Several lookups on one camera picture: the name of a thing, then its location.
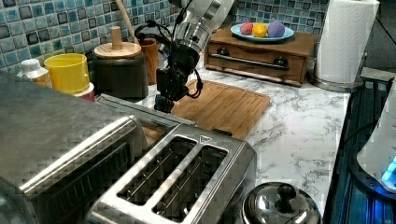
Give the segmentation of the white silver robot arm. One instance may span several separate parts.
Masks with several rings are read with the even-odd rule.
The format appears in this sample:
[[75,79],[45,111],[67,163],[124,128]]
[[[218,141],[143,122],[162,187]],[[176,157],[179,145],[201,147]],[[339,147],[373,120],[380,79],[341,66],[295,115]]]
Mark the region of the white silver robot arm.
[[196,99],[203,81],[196,70],[200,53],[214,32],[233,21],[239,0],[169,0],[181,11],[166,44],[167,65],[156,71],[157,91],[154,108],[170,113],[174,102],[185,96]]

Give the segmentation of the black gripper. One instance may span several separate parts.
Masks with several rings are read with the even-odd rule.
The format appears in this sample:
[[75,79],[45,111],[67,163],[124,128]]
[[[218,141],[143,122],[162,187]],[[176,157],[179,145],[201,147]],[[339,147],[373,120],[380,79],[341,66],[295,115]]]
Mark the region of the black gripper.
[[157,90],[154,109],[163,113],[170,113],[174,107],[173,101],[179,101],[184,96],[197,98],[200,90],[189,93],[186,87],[189,75],[195,71],[199,61],[198,52],[188,46],[173,43],[170,46],[168,65],[156,72]]

